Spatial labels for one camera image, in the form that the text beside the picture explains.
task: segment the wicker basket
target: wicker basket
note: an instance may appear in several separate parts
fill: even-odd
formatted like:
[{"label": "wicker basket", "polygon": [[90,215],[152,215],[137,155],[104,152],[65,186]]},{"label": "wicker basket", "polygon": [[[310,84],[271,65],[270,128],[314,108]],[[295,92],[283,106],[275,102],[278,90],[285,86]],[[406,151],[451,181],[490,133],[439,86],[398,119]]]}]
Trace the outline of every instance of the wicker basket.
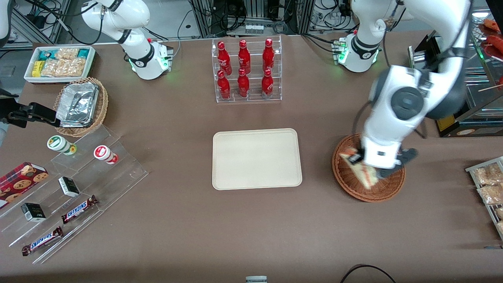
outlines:
[{"label": "wicker basket", "polygon": [[391,174],[386,179],[381,179],[371,189],[358,180],[349,165],[339,155],[348,147],[356,148],[360,142],[360,134],[346,136],[337,146],[332,156],[332,169],[341,187],[357,199],[367,202],[379,202],[389,200],[394,197],[402,188],[405,181],[405,168]]},{"label": "wicker basket", "polygon": [[[81,137],[85,134],[94,131],[98,128],[103,121],[105,120],[105,116],[107,115],[107,107],[108,107],[108,94],[107,90],[103,87],[100,81],[94,78],[85,78],[82,80],[77,80],[71,82],[70,85],[74,84],[83,84],[83,83],[93,83],[100,87],[100,92],[98,93],[98,101],[96,102],[96,110],[94,116],[94,122],[90,127],[87,128],[56,128],[56,131],[63,135],[69,135],[73,137]],[[61,99],[61,94],[63,93],[63,89],[59,92],[58,98],[56,99],[56,103],[54,103],[54,110],[58,109],[59,100]]]}]

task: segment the acrylic display stand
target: acrylic display stand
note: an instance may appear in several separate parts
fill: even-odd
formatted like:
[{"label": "acrylic display stand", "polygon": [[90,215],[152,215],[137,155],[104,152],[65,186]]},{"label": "acrylic display stand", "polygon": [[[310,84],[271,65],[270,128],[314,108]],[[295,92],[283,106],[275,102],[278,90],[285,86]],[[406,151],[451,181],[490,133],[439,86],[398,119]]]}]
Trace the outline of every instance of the acrylic display stand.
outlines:
[{"label": "acrylic display stand", "polygon": [[[44,166],[49,173],[46,180],[0,210],[2,237],[10,242],[10,247],[19,250],[19,256],[22,256],[23,246],[37,241],[58,226],[63,229],[63,238],[51,241],[26,257],[33,263],[47,260],[148,175],[125,150],[119,137],[103,125],[80,138],[75,145],[77,152],[74,155],[59,154]],[[108,146],[119,156],[119,161],[109,165],[94,158],[93,151],[99,145]],[[62,176],[74,180],[80,190],[79,196],[72,198],[63,194],[58,182]],[[92,195],[99,203],[64,225],[61,216]],[[21,211],[25,202],[40,204],[47,219],[40,223],[27,221]]]},{"label": "acrylic display stand", "polygon": [[[272,69],[272,78],[274,79],[273,84],[273,94],[270,99],[262,98],[262,78],[264,77],[264,71],[262,69],[262,53],[266,45],[266,39],[271,38],[273,40],[274,49],[274,67]],[[223,41],[225,43],[225,49],[230,55],[230,65],[232,67],[232,74],[227,77],[230,83],[230,99],[223,100],[220,92],[218,91],[217,85],[217,72],[220,70],[218,65],[218,48],[217,43]],[[239,41],[235,38],[219,38],[213,39],[212,41],[212,61],[213,61],[213,78],[215,81],[215,94],[217,103],[227,103],[227,102],[268,102],[281,100],[282,94],[282,46],[280,36],[269,36],[269,37],[247,37],[246,45],[250,51],[251,57],[251,73],[248,74],[250,81],[250,94],[247,98],[243,98],[239,95],[239,89],[237,85],[237,78],[239,77],[239,61],[237,55],[239,53]]]}]

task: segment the cookie box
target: cookie box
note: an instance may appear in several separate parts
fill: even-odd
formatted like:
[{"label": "cookie box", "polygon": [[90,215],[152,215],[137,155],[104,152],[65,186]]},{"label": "cookie box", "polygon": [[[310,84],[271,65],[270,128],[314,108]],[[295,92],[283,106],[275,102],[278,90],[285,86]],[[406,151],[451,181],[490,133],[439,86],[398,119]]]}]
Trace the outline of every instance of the cookie box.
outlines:
[{"label": "cookie box", "polygon": [[47,174],[45,168],[24,162],[7,175],[0,177],[0,208],[6,206],[48,176],[49,174]]},{"label": "cookie box", "polygon": [[[35,62],[39,59],[40,52],[47,49],[58,49],[58,48],[79,48],[79,49],[88,49],[89,53],[86,58],[86,64],[84,65],[84,70],[80,77],[60,77],[60,78],[50,78],[50,77],[34,77],[32,75],[33,67],[35,67]],[[93,65],[93,59],[95,56],[95,49],[88,45],[57,45],[57,46],[45,46],[45,47],[37,47],[33,50],[32,57],[30,59],[30,63],[26,68],[25,72],[25,80],[32,84],[59,84],[59,83],[69,83],[80,79],[85,79],[88,77],[89,71],[91,70],[91,66]]]}]

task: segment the coca-cola bottle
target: coca-cola bottle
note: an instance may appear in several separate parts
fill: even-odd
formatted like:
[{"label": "coca-cola bottle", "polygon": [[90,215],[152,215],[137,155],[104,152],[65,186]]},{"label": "coca-cola bottle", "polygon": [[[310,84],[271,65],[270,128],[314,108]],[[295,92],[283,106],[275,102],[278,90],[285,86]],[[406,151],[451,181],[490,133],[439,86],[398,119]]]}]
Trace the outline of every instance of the coca-cola bottle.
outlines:
[{"label": "coca-cola bottle", "polygon": [[232,67],[230,66],[230,56],[227,50],[225,50],[225,43],[222,41],[218,42],[218,64],[220,68],[224,70],[227,76],[232,74]]},{"label": "coca-cola bottle", "polygon": [[268,68],[264,71],[264,77],[262,78],[262,98],[270,99],[273,96],[273,83],[271,69]]},{"label": "coca-cola bottle", "polygon": [[274,50],[273,50],[273,40],[271,38],[266,39],[266,48],[262,53],[262,69],[264,72],[267,68],[273,69],[274,67]]},{"label": "coca-cola bottle", "polygon": [[243,68],[246,71],[246,74],[249,74],[252,71],[252,62],[250,59],[250,51],[246,47],[246,40],[239,41],[239,54],[237,55],[239,58],[239,67]]},{"label": "coca-cola bottle", "polygon": [[218,91],[220,92],[220,96],[222,96],[223,100],[230,99],[230,84],[229,80],[225,77],[225,73],[222,70],[218,70]]},{"label": "coca-cola bottle", "polygon": [[250,92],[250,80],[246,75],[244,68],[239,69],[239,78],[237,78],[237,85],[239,86],[239,95],[247,98]]}]

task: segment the red cookie box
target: red cookie box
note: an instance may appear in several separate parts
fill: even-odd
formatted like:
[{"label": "red cookie box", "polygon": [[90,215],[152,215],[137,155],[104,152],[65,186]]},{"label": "red cookie box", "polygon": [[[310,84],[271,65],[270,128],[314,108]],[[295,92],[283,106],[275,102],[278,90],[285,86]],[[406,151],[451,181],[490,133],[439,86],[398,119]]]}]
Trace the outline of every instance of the red cookie box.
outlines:
[{"label": "red cookie box", "polygon": [[0,177],[0,208],[3,208],[48,176],[49,174],[47,174],[45,168],[24,162],[7,175]]}]

